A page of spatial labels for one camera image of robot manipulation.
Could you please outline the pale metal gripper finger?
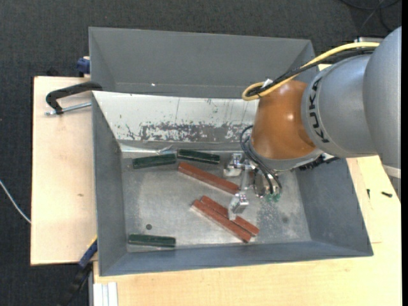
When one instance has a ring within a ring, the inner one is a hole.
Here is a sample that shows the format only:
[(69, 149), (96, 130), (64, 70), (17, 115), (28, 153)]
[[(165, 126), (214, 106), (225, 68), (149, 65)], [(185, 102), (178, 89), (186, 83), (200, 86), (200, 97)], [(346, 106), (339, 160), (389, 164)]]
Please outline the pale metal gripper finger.
[(228, 205), (228, 219), (235, 220), (249, 206), (249, 200), (244, 193), (236, 193)]
[(238, 177), (243, 175), (248, 168), (248, 160), (242, 153), (232, 153), (230, 160), (223, 169), (225, 177)]

